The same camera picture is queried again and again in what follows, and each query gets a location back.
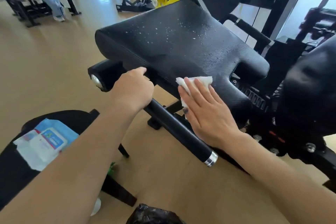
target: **hand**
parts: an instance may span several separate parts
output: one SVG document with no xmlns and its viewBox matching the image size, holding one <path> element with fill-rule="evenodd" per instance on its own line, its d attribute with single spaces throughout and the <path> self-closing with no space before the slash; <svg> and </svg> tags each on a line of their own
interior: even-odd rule
<svg viewBox="0 0 336 224">
<path fill-rule="evenodd" d="M 195 134 L 210 146 L 225 150 L 227 144 L 241 132 L 227 105 L 221 100 L 213 87 L 209 91 L 195 79 L 195 86 L 184 78 L 191 96 L 179 86 L 178 91 L 188 108 L 183 111 Z"/>
<path fill-rule="evenodd" d="M 144 77 L 146 70 L 139 67 L 122 74 L 111 90 L 113 103 L 130 107 L 136 113 L 147 106 L 152 100 L 154 85 Z"/>
</svg>

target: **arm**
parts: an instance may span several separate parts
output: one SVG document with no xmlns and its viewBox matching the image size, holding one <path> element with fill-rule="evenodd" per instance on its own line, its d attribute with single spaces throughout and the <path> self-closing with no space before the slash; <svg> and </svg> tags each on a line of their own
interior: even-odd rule
<svg viewBox="0 0 336 224">
<path fill-rule="evenodd" d="M 273 202 L 292 224 L 336 223 L 336 195 L 307 176 L 298 173 L 280 158 L 241 132 L 225 103 L 214 91 L 197 80 L 185 82 L 191 96 L 179 86 L 184 109 L 196 135 L 209 145 L 234 158 L 269 191 Z"/>
<path fill-rule="evenodd" d="M 145 71 L 132 70 L 115 82 L 108 110 L 0 212 L 0 223 L 88 222 L 126 130 L 152 99 Z"/>
</svg>

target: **bolt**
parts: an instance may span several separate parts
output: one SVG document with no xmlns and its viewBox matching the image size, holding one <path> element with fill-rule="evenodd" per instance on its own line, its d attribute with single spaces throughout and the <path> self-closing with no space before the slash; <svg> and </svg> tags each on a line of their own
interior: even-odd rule
<svg viewBox="0 0 336 224">
<path fill-rule="evenodd" d="M 276 148 L 271 148 L 269 151 L 270 151 L 271 153 L 275 154 L 276 156 L 279 154 L 279 150 L 276 149 Z"/>
<path fill-rule="evenodd" d="M 259 136 L 259 135 L 254 135 L 253 138 L 254 138 L 257 142 L 259 142 L 259 141 L 262 140 L 262 137 Z"/>
<path fill-rule="evenodd" d="M 316 145 L 313 143 L 306 143 L 306 150 L 310 153 L 313 153 L 316 150 Z"/>
</svg>

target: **blue wet wipe package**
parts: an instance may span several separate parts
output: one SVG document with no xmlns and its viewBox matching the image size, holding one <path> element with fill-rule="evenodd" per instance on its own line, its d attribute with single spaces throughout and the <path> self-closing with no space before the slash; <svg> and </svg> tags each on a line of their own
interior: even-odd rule
<svg viewBox="0 0 336 224">
<path fill-rule="evenodd" d="M 34 130 L 13 143 L 27 164 L 42 171 L 79 135 L 59 120 L 44 119 Z"/>
</svg>

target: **left hand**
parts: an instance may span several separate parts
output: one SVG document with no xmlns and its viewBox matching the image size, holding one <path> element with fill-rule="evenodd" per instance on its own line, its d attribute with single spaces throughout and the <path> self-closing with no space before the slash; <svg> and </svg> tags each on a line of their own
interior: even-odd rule
<svg viewBox="0 0 336 224">
<path fill-rule="evenodd" d="M 154 85 L 144 77 L 146 70 L 139 67 L 120 76 L 111 90 L 113 104 L 130 107 L 138 113 L 151 102 Z"/>
</svg>

